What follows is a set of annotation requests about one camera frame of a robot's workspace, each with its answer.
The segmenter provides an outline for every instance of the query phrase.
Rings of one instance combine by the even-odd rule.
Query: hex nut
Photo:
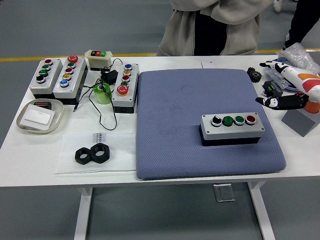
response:
[[[86,147],[82,147],[75,152],[74,158],[77,163],[85,165],[91,161],[90,150]]]
[[[96,155],[98,152],[104,152],[102,155]],[[90,158],[92,161],[102,164],[110,158],[109,146],[103,143],[97,143],[90,148]]]

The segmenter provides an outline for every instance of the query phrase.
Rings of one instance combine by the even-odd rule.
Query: white tray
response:
[[[50,127],[46,130],[36,130],[34,128],[31,128],[31,127],[27,127],[27,126],[22,126],[20,124],[20,121],[22,119],[22,117],[24,116],[26,110],[27,110],[27,107],[29,104],[34,104],[35,102],[50,102],[51,103],[51,110],[52,111],[55,111],[55,114],[54,114],[54,117],[52,119],[52,122],[50,124]],[[18,128],[20,128],[21,130],[23,131],[27,131],[28,133],[32,133],[32,134],[46,134],[46,133],[49,133],[51,132],[52,130],[54,130],[60,120],[61,120],[61,117],[64,113],[64,105],[62,104],[62,102],[58,101],[58,100],[55,100],[55,99],[46,99],[46,98],[39,98],[39,99],[35,99],[35,100],[32,100],[30,101],[29,103],[27,103],[23,109],[21,110],[19,116],[16,118],[16,125],[18,126]]]

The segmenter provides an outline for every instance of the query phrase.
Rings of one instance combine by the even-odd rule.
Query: yellow floor line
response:
[[[265,49],[257,50],[256,54],[273,54],[280,51],[281,49]],[[320,52],[320,48],[306,48],[306,52]],[[153,57],[156,53],[125,53],[125,54],[113,54],[114,58],[121,57]],[[19,62],[19,61],[40,61],[42,59],[58,59],[67,58],[68,56],[31,56],[31,57],[7,57],[0,58],[0,62]]]

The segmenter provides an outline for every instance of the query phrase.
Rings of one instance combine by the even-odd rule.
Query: gray floor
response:
[[[262,13],[258,48],[283,47],[296,4]],[[172,9],[168,0],[5,0],[0,58],[155,53]],[[318,48],[319,23],[303,40]],[[319,53],[312,53],[320,64]],[[39,61],[0,61],[0,144]],[[277,240],[320,238],[319,180],[267,182],[262,195]],[[262,239],[245,183],[236,202],[217,203],[211,184],[99,188],[88,236],[98,239]],[[80,193],[71,188],[0,189],[0,239],[73,239]]]

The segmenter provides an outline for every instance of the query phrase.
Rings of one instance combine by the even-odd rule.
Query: person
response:
[[[273,1],[274,10],[275,10],[277,13],[280,13],[280,12],[281,12],[282,3],[283,3],[283,0],[274,0],[274,1]]]
[[[157,56],[254,54],[261,12],[273,0],[171,0]]]
[[[291,20],[289,35],[284,42],[283,50],[295,43],[301,43],[308,32],[314,27],[320,18],[320,1],[299,0]]]

